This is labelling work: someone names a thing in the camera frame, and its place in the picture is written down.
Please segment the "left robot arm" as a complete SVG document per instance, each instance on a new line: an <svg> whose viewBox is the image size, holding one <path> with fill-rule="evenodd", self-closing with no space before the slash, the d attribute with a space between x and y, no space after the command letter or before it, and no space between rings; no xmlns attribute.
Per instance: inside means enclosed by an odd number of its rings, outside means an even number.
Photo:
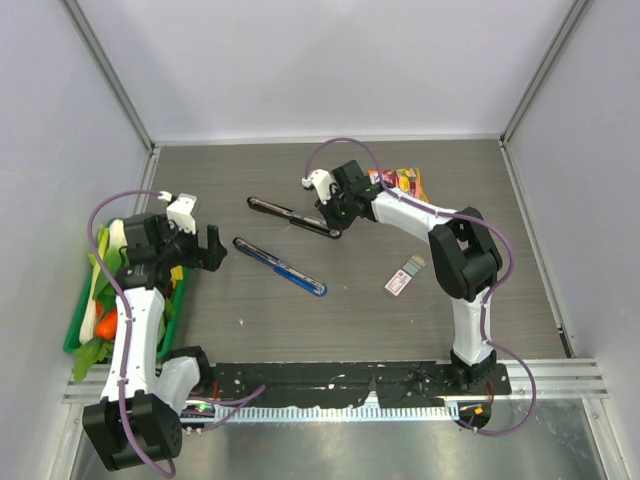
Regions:
<svg viewBox="0 0 640 480"><path fill-rule="evenodd" d="M173 461L182 448L180 413L188 397L213 389L214 375L199 346L157 358L158 331L164 325L173 291L175 267L216 271L227 255L216 226L207 243L184 231L164 214L139 214L111 224L120 262L117 282L117 332L111 372L98 403L85 407L83 428L109 471L151 462Z"/></svg>

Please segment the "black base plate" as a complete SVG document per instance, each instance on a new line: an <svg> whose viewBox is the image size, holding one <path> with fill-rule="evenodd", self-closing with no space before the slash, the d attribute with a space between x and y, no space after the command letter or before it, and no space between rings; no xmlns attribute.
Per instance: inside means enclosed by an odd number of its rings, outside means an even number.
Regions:
<svg viewBox="0 0 640 480"><path fill-rule="evenodd" d="M431 407L442 406L448 396L512 393L503 364L468 380L460 367L436 361L217 363L212 380L223 400L239 400L263 386L250 402L262 408L360 407L371 393L384 409Z"/></svg>

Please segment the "green plastic tray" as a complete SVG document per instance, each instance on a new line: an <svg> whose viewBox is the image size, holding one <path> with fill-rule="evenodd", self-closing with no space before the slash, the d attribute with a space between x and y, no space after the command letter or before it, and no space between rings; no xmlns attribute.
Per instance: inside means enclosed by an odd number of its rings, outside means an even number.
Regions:
<svg viewBox="0 0 640 480"><path fill-rule="evenodd" d="M111 219L106 225L102 226L108 226L114 219ZM77 303L76 310L72 315L71 324L63 342L63 351L67 354L74 354L75 350L80 346L78 334L84 309L88 300L91 271L83 287L83 291ZM172 271L170 296L165 303L163 320L161 321L158 330L156 349L158 359L166 357L173 348L174 338L180 321L180 310L186 293L188 276L189 272L185 267L175 268Z"/></svg>

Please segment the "toy carrot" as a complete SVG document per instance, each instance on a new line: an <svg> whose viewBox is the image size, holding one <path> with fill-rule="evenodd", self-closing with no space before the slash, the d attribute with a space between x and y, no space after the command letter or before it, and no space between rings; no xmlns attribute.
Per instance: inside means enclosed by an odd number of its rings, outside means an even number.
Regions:
<svg viewBox="0 0 640 480"><path fill-rule="evenodd" d="M112 341L117 334L118 313L113 309L106 313L95 328L95 335L105 341Z"/></svg>

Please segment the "small staple box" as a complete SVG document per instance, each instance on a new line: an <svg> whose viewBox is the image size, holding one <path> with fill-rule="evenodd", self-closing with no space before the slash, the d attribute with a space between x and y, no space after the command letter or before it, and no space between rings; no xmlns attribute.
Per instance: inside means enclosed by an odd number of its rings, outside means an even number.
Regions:
<svg viewBox="0 0 640 480"><path fill-rule="evenodd" d="M398 297L416 274L424 268L425 264L426 261L422 256L412 255L387 281L384 286L385 291L394 297Z"/></svg>

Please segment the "toy bok choy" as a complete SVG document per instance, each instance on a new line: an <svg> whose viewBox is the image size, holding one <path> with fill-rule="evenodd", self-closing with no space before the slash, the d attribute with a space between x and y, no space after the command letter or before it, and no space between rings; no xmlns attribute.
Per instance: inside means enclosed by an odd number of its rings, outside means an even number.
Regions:
<svg viewBox="0 0 640 480"><path fill-rule="evenodd" d="M121 248L126 245L124 222L114 219L108 226L101 226L96 240L96 251L107 271L115 276L123 265ZM95 328L102 317L116 309L116 292L108 280L93 252L88 254L92 267L88 300L80 324L78 341L74 352L73 377L75 381L85 379L89 370L104 361L112 352L114 340L105 341L95 335Z"/></svg>

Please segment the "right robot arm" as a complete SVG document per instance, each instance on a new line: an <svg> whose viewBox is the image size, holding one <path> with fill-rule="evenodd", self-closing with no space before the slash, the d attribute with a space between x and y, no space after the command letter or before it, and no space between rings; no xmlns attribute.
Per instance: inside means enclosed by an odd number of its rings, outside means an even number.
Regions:
<svg viewBox="0 0 640 480"><path fill-rule="evenodd" d="M366 218L427 243L436 280L452 301L453 386L465 395L483 388L496 365L489 344L490 292L503 262L481 214L471 207L442 209L382 179L374 182L354 160L330 172L316 169L301 183L316 192L316 207L331 229L344 231Z"/></svg>

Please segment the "Fox's candy bag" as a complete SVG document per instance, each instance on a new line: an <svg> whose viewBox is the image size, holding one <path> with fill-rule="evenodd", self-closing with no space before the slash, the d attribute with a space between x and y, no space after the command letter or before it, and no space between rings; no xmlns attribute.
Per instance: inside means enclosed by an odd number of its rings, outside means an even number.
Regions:
<svg viewBox="0 0 640 480"><path fill-rule="evenodd" d="M383 170L382 174L375 169L368 170L372 184L383 181L389 189L397 188L402 193L428 203L429 199L423 189L422 176L418 168L399 168Z"/></svg>

